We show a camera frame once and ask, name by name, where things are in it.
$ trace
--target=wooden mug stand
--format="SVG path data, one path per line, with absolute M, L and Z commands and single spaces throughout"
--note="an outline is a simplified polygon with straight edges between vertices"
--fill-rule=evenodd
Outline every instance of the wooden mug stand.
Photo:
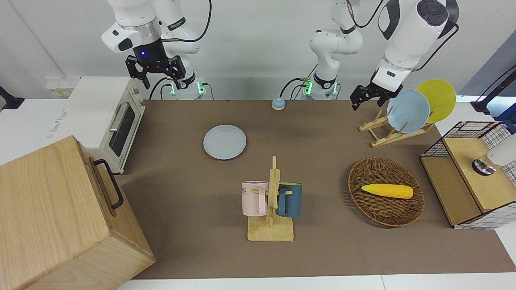
M 261 217 L 247 217 L 247 239 L 250 241 L 293 241 L 294 225 L 292 218 L 276 214 L 278 208 L 278 190 L 280 186 L 280 170 L 276 168 L 276 156 L 272 157 L 272 169 L 269 176 L 268 212 Z

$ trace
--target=brown tabletop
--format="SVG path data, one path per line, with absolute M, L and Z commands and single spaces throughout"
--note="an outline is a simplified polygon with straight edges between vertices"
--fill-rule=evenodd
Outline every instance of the brown tabletop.
M 123 175 L 117 176 L 156 256 L 137 279 L 241 278 L 516 271 L 494 231 L 453 230 L 419 160 L 439 139 L 427 134 L 372 149 L 357 127 L 378 112 L 349 101 L 147 101 Z M 211 158 L 203 138 L 232 124 L 247 136 L 233 160 Z M 375 129 L 377 135 L 388 130 Z M 281 180 L 303 184 L 293 242 L 247 241 L 242 181 L 267 180 L 271 156 Z M 349 204 L 354 163 L 394 160 L 421 184 L 425 210 L 385 229 Z

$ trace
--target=yellow plate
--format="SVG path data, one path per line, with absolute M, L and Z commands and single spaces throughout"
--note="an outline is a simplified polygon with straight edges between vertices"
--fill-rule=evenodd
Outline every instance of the yellow plate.
M 433 112 L 427 123 L 435 123 L 448 117 L 455 108 L 457 94 L 455 89 L 442 79 L 431 79 L 420 84 L 416 91 L 425 95 Z

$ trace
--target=power outlet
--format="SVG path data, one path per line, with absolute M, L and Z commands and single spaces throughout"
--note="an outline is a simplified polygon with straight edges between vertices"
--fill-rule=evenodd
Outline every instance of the power outlet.
M 47 81 L 45 89 L 51 97 L 56 99 L 68 98 L 79 83 L 78 78 L 48 79 Z

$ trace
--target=corn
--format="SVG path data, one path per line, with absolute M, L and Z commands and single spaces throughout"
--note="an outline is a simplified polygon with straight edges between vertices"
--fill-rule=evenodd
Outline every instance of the corn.
M 383 197 L 409 199 L 414 196 L 414 190 L 407 185 L 372 183 L 362 186 L 362 189 Z

